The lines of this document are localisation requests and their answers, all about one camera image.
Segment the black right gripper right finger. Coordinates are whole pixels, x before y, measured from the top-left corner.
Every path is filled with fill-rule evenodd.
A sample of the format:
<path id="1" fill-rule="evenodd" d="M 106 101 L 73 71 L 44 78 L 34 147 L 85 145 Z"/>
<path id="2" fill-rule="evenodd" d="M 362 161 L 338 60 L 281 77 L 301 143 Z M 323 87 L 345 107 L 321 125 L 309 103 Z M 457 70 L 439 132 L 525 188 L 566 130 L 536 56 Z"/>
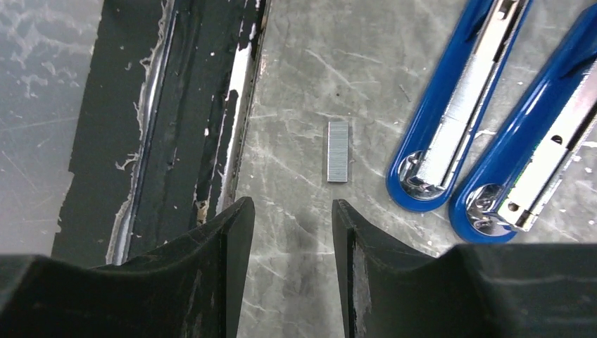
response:
<path id="1" fill-rule="evenodd" d="M 596 246 L 459 244 L 432 257 L 332 205 L 347 337 L 595 337 Z"/>

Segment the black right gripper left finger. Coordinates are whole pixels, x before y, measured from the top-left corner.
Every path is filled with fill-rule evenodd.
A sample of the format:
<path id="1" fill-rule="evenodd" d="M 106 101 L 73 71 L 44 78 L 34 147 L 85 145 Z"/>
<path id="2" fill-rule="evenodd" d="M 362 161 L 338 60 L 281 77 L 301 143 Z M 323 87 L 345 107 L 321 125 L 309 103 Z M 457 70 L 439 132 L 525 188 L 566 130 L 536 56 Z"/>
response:
<path id="1" fill-rule="evenodd" d="M 2 256 L 1 336 L 235 337 L 254 220 L 240 198 L 122 265 Z"/>

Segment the small grey staple strip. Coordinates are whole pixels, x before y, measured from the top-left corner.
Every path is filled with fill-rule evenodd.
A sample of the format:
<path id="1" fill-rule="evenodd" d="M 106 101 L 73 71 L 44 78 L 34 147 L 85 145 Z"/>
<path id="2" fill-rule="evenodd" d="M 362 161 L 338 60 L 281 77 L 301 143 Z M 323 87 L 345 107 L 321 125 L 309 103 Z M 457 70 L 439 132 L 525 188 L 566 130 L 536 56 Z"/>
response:
<path id="1" fill-rule="evenodd" d="M 327 133 L 327 181 L 348 182 L 348 137 L 349 123 L 336 121 L 328 123 Z"/>

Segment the blue metal stapler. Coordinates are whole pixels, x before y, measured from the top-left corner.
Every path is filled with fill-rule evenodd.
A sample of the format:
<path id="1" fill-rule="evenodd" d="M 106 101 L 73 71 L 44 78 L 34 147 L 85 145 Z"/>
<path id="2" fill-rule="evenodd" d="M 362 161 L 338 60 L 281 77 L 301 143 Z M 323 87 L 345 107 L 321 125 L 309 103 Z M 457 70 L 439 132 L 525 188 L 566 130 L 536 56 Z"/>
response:
<path id="1" fill-rule="evenodd" d="M 397 1 L 386 36 L 396 47 L 394 68 L 388 70 L 394 87 L 387 109 L 378 116 L 378 149 L 390 154 L 405 134 L 415 105 L 430 79 L 464 7 L 463 1 Z M 465 162 L 467 173 L 505 122 L 540 67 L 571 28 L 588 1 L 535 1 L 513 47 L 492 96 L 472 149 Z M 538 230 L 524 236 L 528 242 L 585 242 L 596 234 L 589 227 L 596 207 L 596 148 L 585 146 L 572 163 L 570 176 L 548 205 Z M 379 219 L 396 238 L 424 250 L 443 251 L 459 242 L 448 223 L 448 211 L 415 214 L 395 206 L 388 197 L 379 200 Z"/>

